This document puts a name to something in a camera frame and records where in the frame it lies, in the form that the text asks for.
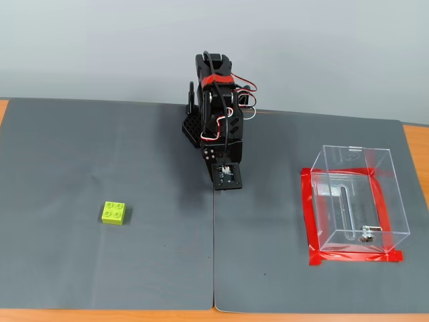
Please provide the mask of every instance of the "transparent acrylic box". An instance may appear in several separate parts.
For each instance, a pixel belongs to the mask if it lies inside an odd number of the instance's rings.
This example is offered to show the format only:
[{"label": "transparent acrylic box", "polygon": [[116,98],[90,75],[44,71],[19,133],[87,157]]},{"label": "transparent acrylic box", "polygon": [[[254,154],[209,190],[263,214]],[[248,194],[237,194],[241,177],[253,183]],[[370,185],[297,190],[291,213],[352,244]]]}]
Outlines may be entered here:
[{"label": "transparent acrylic box", "polygon": [[321,251],[387,253],[410,234],[390,150],[323,146],[311,181]]}]

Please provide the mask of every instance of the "green block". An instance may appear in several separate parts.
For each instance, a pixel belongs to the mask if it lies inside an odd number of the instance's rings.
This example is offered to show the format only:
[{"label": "green block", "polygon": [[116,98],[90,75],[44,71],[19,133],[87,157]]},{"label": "green block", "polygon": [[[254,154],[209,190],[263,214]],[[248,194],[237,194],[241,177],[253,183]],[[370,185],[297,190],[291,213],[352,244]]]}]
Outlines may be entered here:
[{"label": "green block", "polygon": [[122,225],[125,217],[125,203],[106,201],[101,221],[111,225]]}]

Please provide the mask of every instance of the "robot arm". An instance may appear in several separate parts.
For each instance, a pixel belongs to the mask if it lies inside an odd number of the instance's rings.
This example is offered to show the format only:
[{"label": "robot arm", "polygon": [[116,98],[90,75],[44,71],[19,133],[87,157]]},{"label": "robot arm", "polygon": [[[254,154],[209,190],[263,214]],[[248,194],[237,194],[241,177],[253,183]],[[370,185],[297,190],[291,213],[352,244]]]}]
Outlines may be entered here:
[{"label": "robot arm", "polygon": [[215,190],[242,188],[239,163],[243,147],[243,112],[249,96],[240,95],[231,74],[232,63],[225,55],[196,55],[196,90],[198,105],[194,104],[194,84],[190,83],[187,118],[182,131],[207,165]]}]

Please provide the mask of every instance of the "gray table mat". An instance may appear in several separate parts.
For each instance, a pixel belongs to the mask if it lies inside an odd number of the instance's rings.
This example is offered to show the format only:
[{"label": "gray table mat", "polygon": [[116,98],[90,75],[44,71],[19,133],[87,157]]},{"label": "gray table mat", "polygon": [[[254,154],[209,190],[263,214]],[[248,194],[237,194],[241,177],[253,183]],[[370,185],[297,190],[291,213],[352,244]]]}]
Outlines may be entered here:
[{"label": "gray table mat", "polygon": [[[212,307],[212,183],[183,106],[12,99],[0,127],[0,307]],[[101,223],[123,202],[123,226]]]},{"label": "gray table mat", "polygon": [[[411,235],[402,263],[308,265],[300,171],[323,144],[391,149]],[[429,216],[398,121],[258,114],[245,122],[243,189],[214,194],[214,296],[246,313],[429,312]]]}]

